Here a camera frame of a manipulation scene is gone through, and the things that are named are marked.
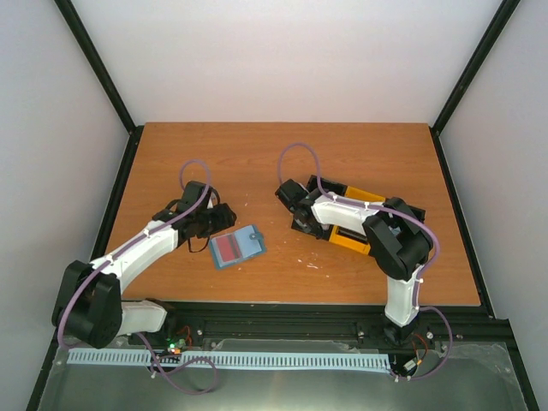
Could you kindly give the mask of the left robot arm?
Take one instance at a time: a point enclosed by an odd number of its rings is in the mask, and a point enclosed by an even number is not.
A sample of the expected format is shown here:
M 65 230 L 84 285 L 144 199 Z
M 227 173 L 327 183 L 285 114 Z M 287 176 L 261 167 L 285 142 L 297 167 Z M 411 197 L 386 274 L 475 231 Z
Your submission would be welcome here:
M 181 198 L 154 214 L 129 241 L 89 263 L 75 260 L 67 266 L 51 316 L 57 340 L 70 335 L 105 348 L 116 337 L 148 333 L 159 344 L 172 343 L 178 334 L 172 307 L 155 299 L 124 301 L 123 292 L 164 255 L 193 238 L 209 240 L 236 219 L 215 188 L 190 181 Z

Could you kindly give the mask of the teal card holder wallet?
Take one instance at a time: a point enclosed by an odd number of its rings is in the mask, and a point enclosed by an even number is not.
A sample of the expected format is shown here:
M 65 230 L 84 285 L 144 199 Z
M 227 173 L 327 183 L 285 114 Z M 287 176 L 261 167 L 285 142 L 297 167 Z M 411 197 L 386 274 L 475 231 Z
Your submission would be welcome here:
M 250 224 L 212 238 L 209 250 L 215 267 L 222 270 L 264 254 L 265 237 L 256 225 Z

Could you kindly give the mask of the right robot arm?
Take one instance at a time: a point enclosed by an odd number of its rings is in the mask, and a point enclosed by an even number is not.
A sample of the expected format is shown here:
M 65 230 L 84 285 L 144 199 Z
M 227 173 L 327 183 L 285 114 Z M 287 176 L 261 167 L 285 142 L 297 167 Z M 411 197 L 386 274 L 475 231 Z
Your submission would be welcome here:
M 434 246 L 418 225 L 425 210 L 315 175 L 305 185 L 288 179 L 275 195 L 292 215 L 293 230 L 375 259 L 387 276 L 385 317 L 401 328 L 414 322 L 419 274 Z

